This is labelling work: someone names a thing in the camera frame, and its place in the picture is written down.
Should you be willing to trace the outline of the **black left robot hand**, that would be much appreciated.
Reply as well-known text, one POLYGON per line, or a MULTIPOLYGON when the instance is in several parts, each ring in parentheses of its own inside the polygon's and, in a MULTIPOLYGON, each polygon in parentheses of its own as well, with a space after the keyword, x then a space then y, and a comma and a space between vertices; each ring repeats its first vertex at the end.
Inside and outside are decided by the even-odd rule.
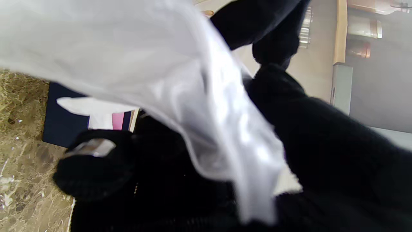
POLYGON ((236 0, 211 17, 231 51, 252 45, 260 65, 286 70, 300 45, 309 0, 236 0))

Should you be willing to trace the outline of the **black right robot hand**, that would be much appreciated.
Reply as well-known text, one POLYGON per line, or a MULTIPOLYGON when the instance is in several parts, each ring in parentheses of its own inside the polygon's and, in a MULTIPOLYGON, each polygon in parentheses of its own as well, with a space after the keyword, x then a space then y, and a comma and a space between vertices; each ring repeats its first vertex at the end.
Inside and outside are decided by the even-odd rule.
POLYGON ((411 151, 305 94, 275 64, 246 84, 303 189, 270 202, 277 223, 241 223, 232 185, 201 177, 182 137, 148 115, 133 133, 89 130, 58 162, 72 232, 410 232, 411 151))

